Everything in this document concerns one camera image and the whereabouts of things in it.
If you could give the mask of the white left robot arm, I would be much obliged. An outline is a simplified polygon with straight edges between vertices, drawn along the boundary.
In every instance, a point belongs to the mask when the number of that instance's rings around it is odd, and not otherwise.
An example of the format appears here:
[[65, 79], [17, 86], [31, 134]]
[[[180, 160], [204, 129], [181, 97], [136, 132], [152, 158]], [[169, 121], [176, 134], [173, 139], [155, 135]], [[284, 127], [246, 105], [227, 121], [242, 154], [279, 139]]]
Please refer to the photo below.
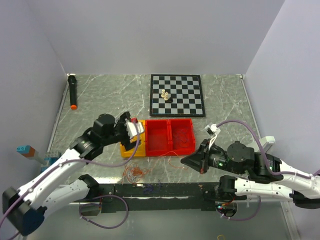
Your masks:
[[53, 212], [78, 200], [93, 201], [100, 193], [99, 183], [90, 175], [80, 176], [73, 183], [60, 185], [74, 172], [103, 153], [104, 147], [121, 143], [126, 150], [137, 151], [143, 124], [124, 112], [118, 119], [101, 114], [61, 157], [44, 172], [25, 185], [9, 187], [2, 194], [3, 218], [8, 219], [22, 236], [41, 226]]

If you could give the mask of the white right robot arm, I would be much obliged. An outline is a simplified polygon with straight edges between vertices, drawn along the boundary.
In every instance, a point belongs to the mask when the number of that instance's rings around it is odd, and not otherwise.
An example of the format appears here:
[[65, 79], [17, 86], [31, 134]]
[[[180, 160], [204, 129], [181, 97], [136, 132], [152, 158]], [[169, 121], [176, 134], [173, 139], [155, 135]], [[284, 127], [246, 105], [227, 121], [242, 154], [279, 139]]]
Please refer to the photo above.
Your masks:
[[293, 202], [303, 209], [320, 207], [320, 174], [298, 170], [271, 154], [256, 152], [239, 141], [227, 150], [204, 139], [181, 164], [205, 174], [210, 167], [226, 171], [213, 190], [205, 190], [208, 201], [232, 202], [252, 196]]

